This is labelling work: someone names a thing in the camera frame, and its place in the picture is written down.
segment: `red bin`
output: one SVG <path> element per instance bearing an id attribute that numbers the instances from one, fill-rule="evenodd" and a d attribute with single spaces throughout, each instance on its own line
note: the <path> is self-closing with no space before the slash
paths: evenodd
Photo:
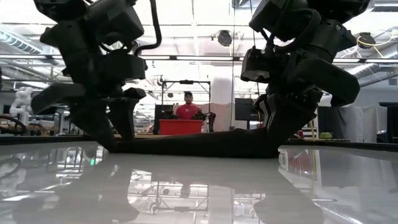
<path id="1" fill-rule="evenodd" d="M 184 135 L 201 133 L 200 120 L 160 119 L 159 134 Z"/>

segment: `white humanoid robot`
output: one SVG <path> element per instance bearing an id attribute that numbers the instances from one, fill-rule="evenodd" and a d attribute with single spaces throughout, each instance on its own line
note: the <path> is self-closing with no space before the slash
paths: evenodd
<path id="1" fill-rule="evenodd" d="M 10 115 L 15 117 L 19 114 L 19 121 L 24 125 L 29 123 L 29 113 L 32 112 L 30 103 L 32 101 L 33 88 L 21 87 L 15 94 L 15 101 L 12 103 L 10 108 Z"/>

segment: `reflective table surface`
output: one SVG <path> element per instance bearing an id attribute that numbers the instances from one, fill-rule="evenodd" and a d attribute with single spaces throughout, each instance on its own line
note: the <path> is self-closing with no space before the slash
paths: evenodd
<path id="1" fill-rule="evenodd" d="M 255 160 L 108 154 L 93 142 L 0 146 L 0 223 L 398 223 L 398 154 L 280 152 Z"/>

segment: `red shirt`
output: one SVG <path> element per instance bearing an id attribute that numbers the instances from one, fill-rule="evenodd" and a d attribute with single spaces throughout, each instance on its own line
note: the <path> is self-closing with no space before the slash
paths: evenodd
<path id="1" fill-rule="evenodd" d="M 180 119 L 191 119 L 195 114 L 199 112 L 199 107 L 191 103 L 190 105 L 182 105 L 177 108 L 177 115 Z"/>

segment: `person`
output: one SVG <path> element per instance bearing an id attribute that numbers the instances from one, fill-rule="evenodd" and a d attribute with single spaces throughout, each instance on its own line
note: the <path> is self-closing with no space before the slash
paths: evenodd
<path id="1" fill-rule="evenodd" d="M 175 115 L 180 119 L 191 119 L 195 114 L 199 112 L 199 107 L 192 103 L 193 96 L 190 91 L 184 94 L 185 104 L 177 108 Z"/>

